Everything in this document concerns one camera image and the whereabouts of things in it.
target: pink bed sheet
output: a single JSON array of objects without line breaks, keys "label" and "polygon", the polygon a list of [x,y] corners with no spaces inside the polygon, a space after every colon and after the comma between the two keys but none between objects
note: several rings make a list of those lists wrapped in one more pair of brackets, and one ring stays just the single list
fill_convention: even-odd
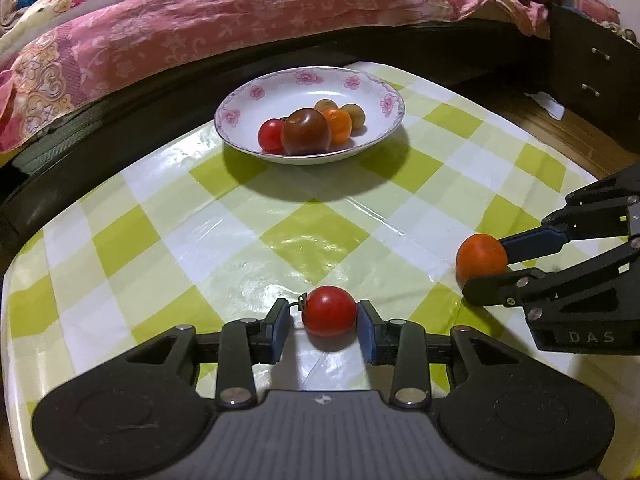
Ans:
[{"label": "pink bed sheet", "polygon": [[45,32],[0,73],[0,152],[110,92],[187,62],[340,28],[455,22],[488,2],[503,6],[527,35],[546,19],[544,7],[516,0],[119,2]]}]

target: tablecloth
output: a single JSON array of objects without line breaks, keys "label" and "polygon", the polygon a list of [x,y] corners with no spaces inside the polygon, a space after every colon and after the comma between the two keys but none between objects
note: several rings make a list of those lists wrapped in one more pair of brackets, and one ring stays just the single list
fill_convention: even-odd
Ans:
[{"label": "tablecloth", "polygon": [[[537,352],[520,309],[470,308],[454,278],[469,235],[537,226],[594,178],[452,91],[385,65],[351,67],[405,100],[401,127],[381,144],[333,164],[280,166],[224,146],[203,124],[98,186],[23,247],[4,279],[1,333],[23,476],[46,470],[30,417],[53,387],[171,326],[219,330],[321,284],[428,332],[473,325],[590,384],[616,415],[602,471],[610,479],[631,472],[640,449],[638,359]],[[514,268],[564,268],[619,243],[573,243]],[[364,365],[354,337],[318,345],[298,314],[283,361],[254,371],[261,390],[390,385],[388,370]],[[445,394],[441,366],[432,378]],[[203,366],[198,391],[211,396],[214,380],[215,367]]]}]

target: drawer handle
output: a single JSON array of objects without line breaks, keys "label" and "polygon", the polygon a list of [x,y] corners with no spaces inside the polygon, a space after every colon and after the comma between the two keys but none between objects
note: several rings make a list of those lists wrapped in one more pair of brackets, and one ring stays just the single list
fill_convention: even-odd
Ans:
[{"label": "drawer handle", "polygon": [[602,56],[604,58],[604,61],[611,61],[611,56],[609,54],[605,54],[603,51],[595,48],[594,46],[591,47],[591,53]]},{"label": "drawer handle", "polygon": [[600,92],[598,92],[593,86],[585,85],[584,83],[582,83],[582,89],[593,92],[593,95],[595,95],[596,97],[600,97]]}]

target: floral plate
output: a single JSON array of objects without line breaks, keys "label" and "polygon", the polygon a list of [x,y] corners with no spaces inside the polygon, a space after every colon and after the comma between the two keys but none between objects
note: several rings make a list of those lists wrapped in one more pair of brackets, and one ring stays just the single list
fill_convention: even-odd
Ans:
[{"label": "floral plate", "polygon": [[[338,106],[359,105],[363,128],[351,139],[319,155],[270,155],[258,145],[258,129],[267,119],[286,117],[299,108],[313,108],[320,99]],[[308,66],[280,70],[249,81],[229,94],[216,110],[220,137],[236,150],[280,164],[306,166],[342,160],[388,137],[404,117],[398,91],[375,76],[348,68]]]}]

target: wooden floor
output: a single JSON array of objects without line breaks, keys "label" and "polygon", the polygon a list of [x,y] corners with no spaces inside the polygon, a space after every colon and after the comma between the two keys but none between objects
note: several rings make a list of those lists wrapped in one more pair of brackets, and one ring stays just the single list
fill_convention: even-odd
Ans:
[{"label": "wooden floor", "polygon": [[[454,90],[517,124],[597,178],[622,170],[639,158],[569,111],[562,121],[556,121],[526,97],[521,87],[504,78],[481,78]],[[0,416],[0,480],[18,479],[6,416]]]}]

